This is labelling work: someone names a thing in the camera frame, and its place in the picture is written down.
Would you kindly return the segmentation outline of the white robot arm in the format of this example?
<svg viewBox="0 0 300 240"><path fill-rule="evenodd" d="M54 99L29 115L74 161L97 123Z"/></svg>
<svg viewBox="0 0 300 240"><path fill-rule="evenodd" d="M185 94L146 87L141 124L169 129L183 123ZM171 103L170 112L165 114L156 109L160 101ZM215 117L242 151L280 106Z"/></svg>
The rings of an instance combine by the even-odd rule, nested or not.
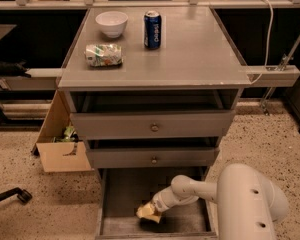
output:
<svg viewBox="0 0 300 240"><path fill-rule="evenodd" d="M217 205L219 240L277 240L274 224L289 212L280 187L248 165L230 164L215 183L175 176L136 215L159 222L163 212L198 199Z"/></svg>

